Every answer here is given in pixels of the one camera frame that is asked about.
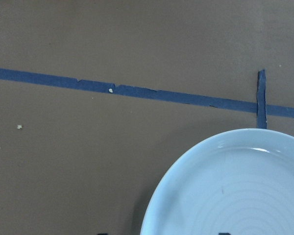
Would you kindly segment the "light blue plate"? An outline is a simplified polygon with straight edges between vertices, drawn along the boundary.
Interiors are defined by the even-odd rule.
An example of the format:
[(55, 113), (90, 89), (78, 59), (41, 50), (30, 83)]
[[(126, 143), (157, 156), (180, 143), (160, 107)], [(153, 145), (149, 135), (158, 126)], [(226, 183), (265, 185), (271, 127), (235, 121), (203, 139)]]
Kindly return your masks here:
[(264, 129), (214, 135), (166, 172), (143, 235), (294, 235), (294, 137)]

